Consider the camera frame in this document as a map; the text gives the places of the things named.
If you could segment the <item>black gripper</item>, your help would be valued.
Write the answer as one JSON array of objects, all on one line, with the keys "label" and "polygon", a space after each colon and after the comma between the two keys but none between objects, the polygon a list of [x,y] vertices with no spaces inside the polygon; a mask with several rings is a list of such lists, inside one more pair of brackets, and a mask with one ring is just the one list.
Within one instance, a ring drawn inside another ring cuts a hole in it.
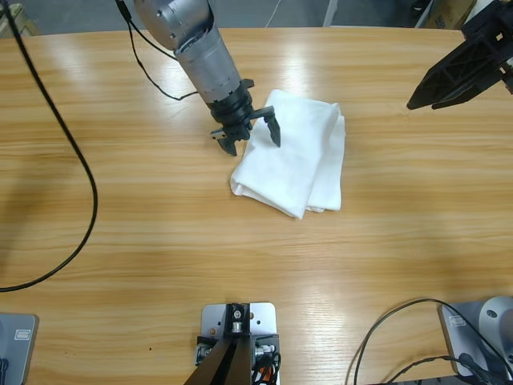
[{"label": "black gripper", "polygon": [[230,156],[237,156],[234,140],[248,140],[250,136],[251,120],[262,118],[270,131],[272,142],[281,146],[281,128],[277,122],[273,106],[253,110],[252,96],[249,88],[253,84],[240,84],[226,98],[208,103],[212,118],[220,128],[211,132],[211,137],[218,140],[220,147]]},{"label": "black gripper", "polygon": [[463,33],[466,41],[421,80],[406,105],[410,110],[466,103],[499,82],[512,90],[512,2],[490,2]]}]

